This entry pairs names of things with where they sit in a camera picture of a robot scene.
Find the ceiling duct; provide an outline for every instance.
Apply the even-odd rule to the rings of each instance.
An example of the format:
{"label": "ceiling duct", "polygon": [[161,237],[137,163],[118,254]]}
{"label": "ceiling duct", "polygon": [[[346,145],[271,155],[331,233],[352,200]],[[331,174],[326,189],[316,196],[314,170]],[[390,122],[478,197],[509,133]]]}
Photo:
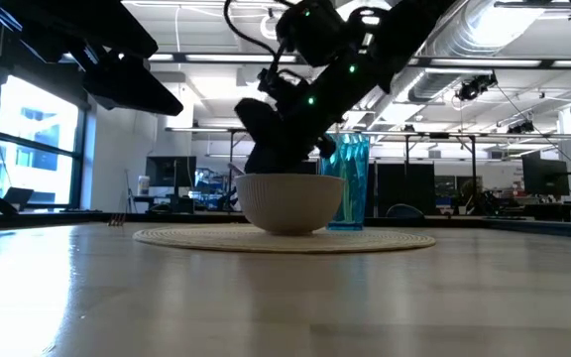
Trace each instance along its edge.
{"label": "ceiling duct", "polygon": [[[496,0],[468,1],[439,36],[424,46],[419,55],[492,57],[521,36],[544,12],[542,9],[496,8],[495,3]],[[406,99],[412,102],[430,101],[460,78],[459,73],[427,73],[425,69],[409,68],[395,81],[393,93],[405,92],[407,85],[419,75],[419,81],[405,93]]]}

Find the ceiling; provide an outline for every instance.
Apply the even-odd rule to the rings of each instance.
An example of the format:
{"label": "ceiling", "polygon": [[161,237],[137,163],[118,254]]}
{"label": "ceiling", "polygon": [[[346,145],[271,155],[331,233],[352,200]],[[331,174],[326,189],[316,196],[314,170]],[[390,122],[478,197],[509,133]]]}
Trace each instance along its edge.
{"label": "ceiling", "polygon": [[[154,2],[124,1],[125,6],[140,21],[147,31],[158,41],[160,52],[185,53],[240,53],[263,54],[257,46],[249,44],[233,35],[222,18],[221,2],[215,0],[177,1],[164,0]],[[245,34],[261,39],[272,48],[277,42],[268,40],[260,30],[262,20],[270,31],[276,20],[265,19],[268,8],[277,14],[283,6],[264,0],[245,0],[232,8],[234,24]],[[497,56],[509,58],[570,58],[571,59],[571,21],[570,13],[565,11],[546,12],[534,21],[524,33],[499,51]],[[504,19],[503,26],[509,20]],[[182,71],[195,90],[200,101],[195,106],[194,120],[200,126],[209,123],[227,123],[225,119],[235,117],[233,107],[240,95],[253,91],[252,82],[261,70],[254,64],[154,64],[152,71]],[[293,66],[299,74],[307,77],[314,70],[306,66]],[[407,118],[416,129],[424,131],[480,131],[496,129],[496,123],[513,118],[518,110],[531,111],[534,123],[541,131],[551,131],[556,126],[557,109],[569,103],[571,99],[571,70],[496,70],[500,88],[513,101],[514,106],[497,89],[491,89],[479,100],[460,103],[452,99],[456,86],[442,92],[442,96],[425,105],[416,113],[416,117]],[[251,88],[237,88],[240,78],[251,83]],[[382,108],[375,107],[377,116]],[[384,120],[377,130],[387,130]]]}

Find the computer monitor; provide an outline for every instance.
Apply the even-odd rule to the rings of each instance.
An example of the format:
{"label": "computer monitor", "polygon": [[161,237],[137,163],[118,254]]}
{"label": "computer monitor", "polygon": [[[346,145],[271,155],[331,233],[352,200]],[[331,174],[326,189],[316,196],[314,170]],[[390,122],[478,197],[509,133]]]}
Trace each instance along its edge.
{"label": "computer monitor", "polygon": [[146,173],[151,187],[193,187],[196,157],[147,157]]}
{"label": "computer monitor", "polygon": [[523,183],[528,194],[570,195],[567,164],[543,160],[539,155],[523,156]]}

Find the table surface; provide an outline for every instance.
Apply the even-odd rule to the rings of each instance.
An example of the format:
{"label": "table surface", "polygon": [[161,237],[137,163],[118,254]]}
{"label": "table surface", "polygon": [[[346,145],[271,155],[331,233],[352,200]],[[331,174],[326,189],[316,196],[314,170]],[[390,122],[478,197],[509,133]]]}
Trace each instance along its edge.
{"label": "table surface", "polygon": [[146,245],[157,224],[0,232],[0,355],[571,356],[571,238],[404,229],[353,255]]}

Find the blue glass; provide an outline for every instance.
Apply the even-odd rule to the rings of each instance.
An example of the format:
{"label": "blue glass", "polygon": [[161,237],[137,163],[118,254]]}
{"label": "blue glass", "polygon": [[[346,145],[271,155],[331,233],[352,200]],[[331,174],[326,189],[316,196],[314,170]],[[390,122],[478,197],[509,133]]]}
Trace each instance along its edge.
{"label": "blue glass", "polygon": [[369,137],[363,134],[332,135],[336,152],[321,162],[323,175],[345,180],[343,200],[328,224],[330,230],[362,230],[367,200]]}

